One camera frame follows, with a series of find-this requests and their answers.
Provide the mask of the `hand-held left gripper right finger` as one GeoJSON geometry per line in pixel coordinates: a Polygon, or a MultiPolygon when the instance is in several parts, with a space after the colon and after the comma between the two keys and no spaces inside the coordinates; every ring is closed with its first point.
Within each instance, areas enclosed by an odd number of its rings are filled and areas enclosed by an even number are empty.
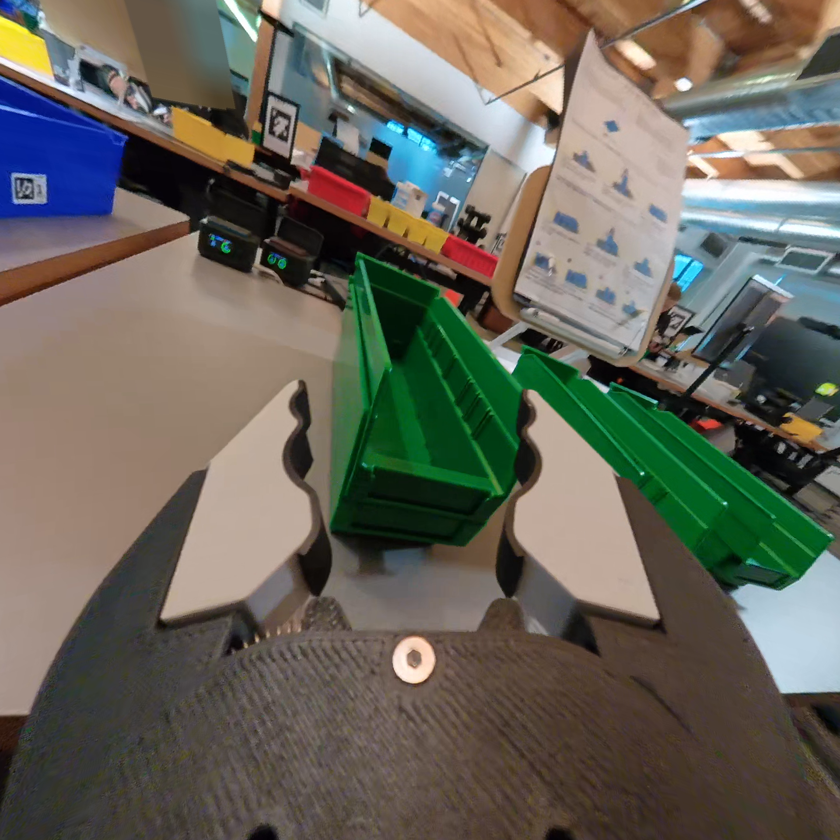
{"type": "Polygon", "coordinates": [[[497,580],[526,628],[569,632],[589,616],[656,627],[660,612],[618,474],[536,391],[523,392],[518,422],[497,580]]]}

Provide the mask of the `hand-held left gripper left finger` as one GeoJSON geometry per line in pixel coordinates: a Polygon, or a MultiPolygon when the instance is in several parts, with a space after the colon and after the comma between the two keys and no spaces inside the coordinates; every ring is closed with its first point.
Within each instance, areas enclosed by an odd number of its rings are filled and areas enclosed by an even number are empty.
{"type": "Polygon", "coordinates": [[[332,547],[308,483],[311,422],[307,384],[292,380],[208,462],[163,625],[233,614],[280,629],[322,593],[332,547]]]}

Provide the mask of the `green plastic bin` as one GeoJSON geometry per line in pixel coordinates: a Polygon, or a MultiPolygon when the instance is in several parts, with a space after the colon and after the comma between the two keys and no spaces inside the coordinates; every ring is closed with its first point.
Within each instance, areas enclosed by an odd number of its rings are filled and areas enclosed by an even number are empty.
{"type": "Polygon", "coordinates": [[[636,419],[574,367],[538,350],[522,351],[513,375],[642,492],[720,583],[779,590],[793,582],[790,570],[763,544],[768,516],[748,513],[733,484],[695,449],[656,423],[636,419]]]}
{"type": "Polygon", "coordinates": [[[349,467],[382,457],[492,477],[508,498],[521,398],[440,289],[358,254],[333,363],[330,515],[349,467]]]}
{"type": "Polygon", "coordinates": [[[332,501],[334,532],[465,546],[507,498],[488,476],[373,458],[349,467],[332,501]]]}
{"type": "Polygon", "coordinates": [[[622,385],[610,397],[669,455],[727,504],[715,534],[729,555],[714,568],[728,585],[780,591],[798,582],[828,549],[833,536],[675,414],[622,385]]]}

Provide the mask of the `black battery charger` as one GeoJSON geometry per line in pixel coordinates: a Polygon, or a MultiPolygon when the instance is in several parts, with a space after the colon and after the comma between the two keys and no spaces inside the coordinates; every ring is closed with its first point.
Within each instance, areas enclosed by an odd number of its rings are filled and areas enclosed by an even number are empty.
{"type": "Polygon", "coordinates": [[[280,216],[276,232],[260,247],[259,266],[287,287],[303,288],[320,259],[323,235],[296,219],[280,216]]]}
{"type": "Polygon", "coordinates": [[[242,196],[211,183],[205,214],[198,224],[198,254],[222,266],[249,273],[261,247],[264,211],[242,196]]]}

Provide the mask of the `monitor on tripod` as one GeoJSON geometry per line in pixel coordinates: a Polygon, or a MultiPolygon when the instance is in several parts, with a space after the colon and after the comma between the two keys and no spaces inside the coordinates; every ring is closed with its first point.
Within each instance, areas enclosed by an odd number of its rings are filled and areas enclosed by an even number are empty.
{"type": "Polygon", "coordinates": [[[749,278],[710,327],[693,322],[684,329],[699,342],[691,355],[707,364],[680,397],[689,406],[699,389],[730,361],[739,358],[752,346],[760,333],[793,301],[794,296],[759,276],[749,278]]]}

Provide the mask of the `black television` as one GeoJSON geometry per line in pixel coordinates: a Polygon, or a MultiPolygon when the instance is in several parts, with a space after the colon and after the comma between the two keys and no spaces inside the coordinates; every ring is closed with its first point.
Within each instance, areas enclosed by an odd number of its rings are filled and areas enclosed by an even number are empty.
{"type": "Polygon", "coordinates": [[[839,415],[839,328],[812,318],[778,317],[765,327],[745,354],[754,377],[771,388],[783,389],[802,402],[827,403],[829,419],[839,415]]]}

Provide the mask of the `red bin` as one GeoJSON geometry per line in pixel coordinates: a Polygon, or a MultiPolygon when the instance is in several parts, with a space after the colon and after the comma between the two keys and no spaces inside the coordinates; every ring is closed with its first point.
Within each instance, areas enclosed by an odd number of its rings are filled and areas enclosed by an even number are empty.
{"type": "Polygon", "coordinates": [[[494,277],[498,257],[469,241],[450,235],[442,245],[441,255],[484,277],[494,277]]]}
{"type": "Polygon", "coordinates": [[[366,217],[371,204],[363,187],[316,164],[309,171],[308,194],[360,217],[366,217]]]}

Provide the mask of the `black dumbbells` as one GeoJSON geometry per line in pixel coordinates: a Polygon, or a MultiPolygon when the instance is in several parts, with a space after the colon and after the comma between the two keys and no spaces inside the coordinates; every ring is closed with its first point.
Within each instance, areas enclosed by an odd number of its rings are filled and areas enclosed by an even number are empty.
{"type": "Polygon", "coordinates": [[[483,213],[472,204],[466,204],[456,223],[456,237],[486,250],[486,240],[492,215],[483,213]]]}

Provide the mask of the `large yellow bin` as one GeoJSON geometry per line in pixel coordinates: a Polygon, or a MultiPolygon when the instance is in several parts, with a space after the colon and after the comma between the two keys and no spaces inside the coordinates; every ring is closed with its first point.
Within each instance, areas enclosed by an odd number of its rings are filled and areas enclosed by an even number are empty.
{"type": "Polygon", "coordinates": [[[220,129],[182,108],[171,109],[173,135],[179,142],[221,164],[249,168],[255,161],[255,146],[220,129]]]}
{"type": "Polygon", "coordinates": [[[1,57],[43,76],[54,75],[46,42],[4,16],[1,16],[1,57]]]}

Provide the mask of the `black and white tag sign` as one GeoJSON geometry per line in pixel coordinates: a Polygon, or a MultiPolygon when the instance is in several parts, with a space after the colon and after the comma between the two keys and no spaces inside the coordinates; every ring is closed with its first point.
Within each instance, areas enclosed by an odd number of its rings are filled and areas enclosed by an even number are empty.
{"type": "Polygon", "coordinates": [[[281,94],[267,91],[262,105],[263,151],[291,161],[298,131],[300,105],[281,94]]]}

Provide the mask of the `long wooden table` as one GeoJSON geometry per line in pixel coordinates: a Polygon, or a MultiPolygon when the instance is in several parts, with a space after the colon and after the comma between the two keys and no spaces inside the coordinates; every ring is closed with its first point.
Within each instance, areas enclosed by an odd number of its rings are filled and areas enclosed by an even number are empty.
{"type": "Polygon", "coordinates": [[[6,79],[15,81],[54,102],[60,102],[68,107],[84,112],[93,119],[106,123],[115,130],[151,143],[166,152],[175,154],[180,159],[202,167],[204,170],[225,175],[251,190],[277,200],[279,203],[287,204],[292,200],[307,203],[342,220],[346,224],[363,229],[389,243],[402,246],[420,259],[444,266],[447,270],[453,271],[457,277],[463,278],[469,283],[479,284],[482,287],[491,286],[491,279],[481,272],[464,266],[458,261],[427,248],[424,245],[420,245],[409,238],[403,237],[388,227],[374,224],[366,217],[351,213],[346,208],[331,203],[321,196],[310,194],[306,183],[293,182],[290,185],[290,189],[284,191],[263,179],[232,170],[226,164],[216,161],[214,158],[176,140],[170,133],[164,131],[164,128],[159,123],[152,119],[142,119],[138,113],[119,106],[115,101],[99,95],[76,94],[68,87],[56,83],[52,77],[45,76],[25,66],[20,66],[6,58],[1,58],[1,73],[6,79]]]}

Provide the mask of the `blue bin with tag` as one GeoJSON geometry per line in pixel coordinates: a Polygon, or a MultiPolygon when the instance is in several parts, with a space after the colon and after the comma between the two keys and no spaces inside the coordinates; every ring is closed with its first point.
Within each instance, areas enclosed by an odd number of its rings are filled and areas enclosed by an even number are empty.
{"type": "Polygon", "coordinates": [[[112,214],[127,137],[1,79],[1,218],[112,214]]]}

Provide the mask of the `silver ventilation duct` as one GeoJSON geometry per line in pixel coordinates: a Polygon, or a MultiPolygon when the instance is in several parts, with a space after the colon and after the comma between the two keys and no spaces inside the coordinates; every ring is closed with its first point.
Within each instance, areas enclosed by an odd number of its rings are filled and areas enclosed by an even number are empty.
{"type": "Polygon", "coordinates": [[[689,131],[689,165],[745,165],[749,177],[689,179],[683,221],[798,245],[838,243],[838,46],[677,92],[662,108],[689,131]]]}

